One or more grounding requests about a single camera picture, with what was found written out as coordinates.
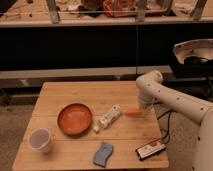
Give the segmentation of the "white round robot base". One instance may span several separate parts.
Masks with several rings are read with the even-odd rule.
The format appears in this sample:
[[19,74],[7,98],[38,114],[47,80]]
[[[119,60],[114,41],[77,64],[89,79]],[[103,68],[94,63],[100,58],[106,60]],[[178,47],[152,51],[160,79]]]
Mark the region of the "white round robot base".
[[213,60],[213,39],[194,39],[177,43],[173,47],[173,53],[180,64],[193,56]]

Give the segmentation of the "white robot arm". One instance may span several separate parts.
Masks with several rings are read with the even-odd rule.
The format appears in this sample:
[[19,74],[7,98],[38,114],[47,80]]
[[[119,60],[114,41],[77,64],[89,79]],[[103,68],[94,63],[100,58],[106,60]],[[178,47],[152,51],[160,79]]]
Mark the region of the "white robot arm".
[[213,171],[213,102],[179,92],[162,84],[160,71],[152,70],[136,79],[142,109],[159,100],[200,126],[192,171]]

